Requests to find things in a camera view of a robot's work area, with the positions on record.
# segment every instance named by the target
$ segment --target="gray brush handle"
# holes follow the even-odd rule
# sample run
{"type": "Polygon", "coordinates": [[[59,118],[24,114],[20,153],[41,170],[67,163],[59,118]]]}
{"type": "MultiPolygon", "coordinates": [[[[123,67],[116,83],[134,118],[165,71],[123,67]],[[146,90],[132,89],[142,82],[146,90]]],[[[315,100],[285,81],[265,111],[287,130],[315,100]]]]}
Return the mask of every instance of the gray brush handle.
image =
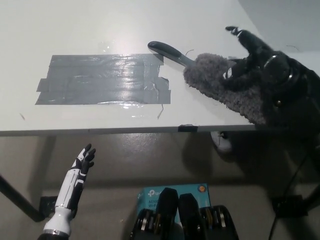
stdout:
{"type": "Polygon", "coordinates": [[[151,41],[148,43],[148,48],[152,51],[155,51],[162,56],[171,59],[172,61],[181,64],[185,67],[191,66],[195,64],[195,61],[183,55],[180,51],[175,49],[174,47],[165,44],[160,41],[151,41]]]}

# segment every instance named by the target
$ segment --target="white wall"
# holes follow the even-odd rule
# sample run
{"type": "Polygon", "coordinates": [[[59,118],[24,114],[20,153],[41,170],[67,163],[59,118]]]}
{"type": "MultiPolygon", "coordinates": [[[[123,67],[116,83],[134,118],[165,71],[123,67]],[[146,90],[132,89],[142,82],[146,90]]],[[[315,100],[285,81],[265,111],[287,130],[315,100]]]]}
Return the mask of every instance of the white wall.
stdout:
{"type": "Polygon", "coordinates": [[[320,50],[320,0],[239,0],[263,39],[277,50],[320,50]]]}

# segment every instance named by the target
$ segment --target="gray duct tape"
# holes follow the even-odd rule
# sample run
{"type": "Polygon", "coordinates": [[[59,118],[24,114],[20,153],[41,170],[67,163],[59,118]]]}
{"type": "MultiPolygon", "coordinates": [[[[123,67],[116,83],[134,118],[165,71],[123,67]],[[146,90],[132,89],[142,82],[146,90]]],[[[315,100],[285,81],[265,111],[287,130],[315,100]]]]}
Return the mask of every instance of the gray duct tape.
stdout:
{"type": "Polygon", "coordinates": [[[161,65],[159,54],[54,55],[36,104],[169,104],[169,81],[158,77],[161,65]]]}
{"type": "Polygon", "coordinates": [[[70,77],[67,79],[43,78],[37,88],[37,92],[92,92],[92,91],[136,91],[169,90],[169,81],[163,77],[150,79],[141,78],[102,78],[102,77],[70,77]]]}
{"type": "Polygon", "coordinates": [[[75,66],[50,67],[47,78],[154,78],[159,75],[160,66],[75,66]]]}
{"type": "Polygon", "coordinates": [[[160,66],[160,54],[53,55],[50,67],[160,66]]]}
{"type": "Polygon", "coordinates": [[[91,105],[113,103],[170,104],[171,91],[41,92],[36,105],[91,105]]]}

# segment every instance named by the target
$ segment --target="blue box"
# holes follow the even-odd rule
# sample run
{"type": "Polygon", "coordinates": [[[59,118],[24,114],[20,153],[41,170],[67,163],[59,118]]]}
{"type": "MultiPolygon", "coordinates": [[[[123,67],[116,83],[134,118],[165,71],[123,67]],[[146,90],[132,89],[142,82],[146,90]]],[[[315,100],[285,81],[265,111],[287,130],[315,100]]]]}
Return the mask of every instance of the blue box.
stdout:
{"type": "MultiPolygon", "coordinates": [[[[137,213],[142,209],[156,210],[160,193],[165,188],[175,189],[178,196],[181,194],[192,194],[197,200],[199,208],[209,207],[210,198],[208,186],[206,183],[188,184],[188,185],[173,185],[173,186],[151,186],[145,187],[137,196],[137,213]]],[[[180,224],[179,211],[176,212],[175,222],[180,224]]]]}

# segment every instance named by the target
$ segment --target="black cable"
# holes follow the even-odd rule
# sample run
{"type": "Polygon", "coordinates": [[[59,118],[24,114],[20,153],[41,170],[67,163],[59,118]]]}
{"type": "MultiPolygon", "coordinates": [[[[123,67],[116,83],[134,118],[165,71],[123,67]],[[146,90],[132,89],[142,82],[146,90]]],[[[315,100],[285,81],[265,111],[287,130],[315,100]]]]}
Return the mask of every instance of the black cable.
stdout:
{"type": "MultiPolygon", "coordinates": [[[[290,190],[290,187],[291,187],[291,184],[294,182],[296,176],[298,175],[300,169],[302,168],[302,166],[305,164],[305,162],[307,161],[308,159],[308,155],[305,155],[304,158],[302,159],[300,165],[297,167],[294,175],[291,177],[289,183],[287,184],[286,188],[284,189],[283,191],[283,197],[286,197],[289,190],[290,190]]],[[[277,225],[277,222],[278,222],[278,217],[277,217],[277,213],[275,213],[275,217],[274,217],[274,220],[273,220],[273,223],[272,223],[272,226],[271,226],[271,229],[270,229],[270,233],[269,233],[269,238],[268,240],[271,240],[273,235],[274,235],[274,231],[276,229],[276,225],[277,225]]]]}

